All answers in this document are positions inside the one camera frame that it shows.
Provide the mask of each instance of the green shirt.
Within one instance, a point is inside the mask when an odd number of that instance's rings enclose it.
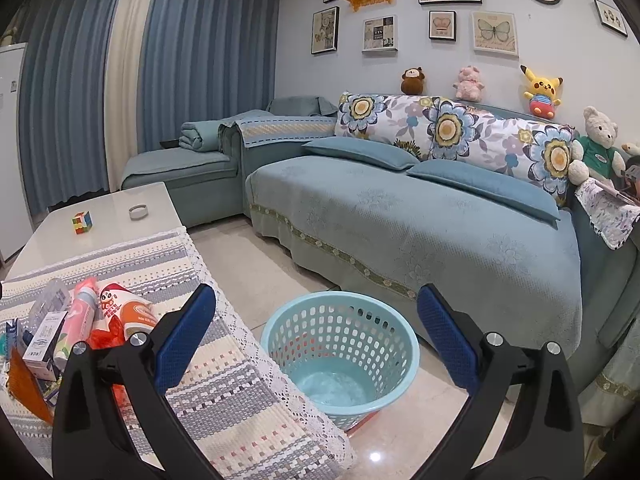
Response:
[[[584,148],[582,161],[587,167],[597,171],[604,178],[610,178],[613,155],[616,153],[616,150],[614,148],[607,150],[587,136],[580,137],[578,141]]]

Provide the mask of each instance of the coffee table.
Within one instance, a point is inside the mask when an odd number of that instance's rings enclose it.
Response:
[[[129,208],[138,204],[146,204],[149,214],[131,220]],[[89,232],[77,235],[71,219],[81,211],[89,211],[94,225]],[[7,279],[181,225],[164,182],[92,198],[49,213],[16,258]]]

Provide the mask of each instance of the blue curtain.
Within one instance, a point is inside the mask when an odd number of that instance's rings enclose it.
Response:
[[[32,214],[109,189],[103,91],[117,0],[26,0],[17,41],[28,42],[18,131]]]
[[[264,108],[273,97],[280,0],[152,0],[138,85],[138,148],[185,121]]]

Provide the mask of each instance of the basket rim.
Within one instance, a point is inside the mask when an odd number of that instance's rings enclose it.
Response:
[[[409,322],[404,318],[402,314],[400,314],[396,309],[384,303],[383,301],[377,300],[376,298],[372,298],[370,296],[366,296],[365,294],[357,294],[356,292],[344,292],[341,290],[326,290],[322,292],[312,292],[311,294],[305,294],[304,296],[300,296],[284,304],[278,310],[276,310],[276,312],[274,312],[271,315],[266,325],[264,326],[264,330],[262,331],[262,336],[260,337],[260,346],[267,353],[267,355],[269,355],[269,334],[271,333],[271,330],[276,324],[276,321],[287,310],[289,310],[294,306],[297,306],[303,300],[306,301],[306,300],[311,300],[313,298],[323,298],[323,297],[332,297],[332,296],[338,297],[338,298],[340,297],[354,298],[358,300],[369,301],[370,303],[374,303],[376,306],[382,308],[383,310],[386,310],[391,316],[396,318],[398,320],[398,323],[400,323],[400,325],[408,333],[409,340],[411,342],[411,364],[407,372],[404,374],[404,377],[398,383],[398,385],[393,390],[391,390],[388,394],[380,397],[379,399],[372,400],[371,402],[367,402],[365,404],[357,404],[356,406],[332,406],[330,404],[316,404],[315,402],[314,402],[314,405],[320,411],[326,413],[327,415],[333,415],[333,416],[367,415],[367,413],[381,410],[385,406],[388,406],[392,402],[395,402],[396,400],[398,400],[398,398],[402,394],[404,394],[405,391],[407,391],[411,383],[414,381],[415,375],[418,372],[418,366],[420,365],[420,345],[418,344],[418,338],[415,335],[414,329],[411,327]]]

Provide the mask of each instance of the pikachu plush toy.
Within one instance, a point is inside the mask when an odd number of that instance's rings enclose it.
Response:
[[[524,92],[524,97],[529,99],[529,110],[536,117],[553,119],[556,116],[556,107],[561,103],[558,99],[558,87],[562,84],[562,78],[547,79],[537,76],[524,65],[521,65],[520,69],[530,81],[529,91]]]

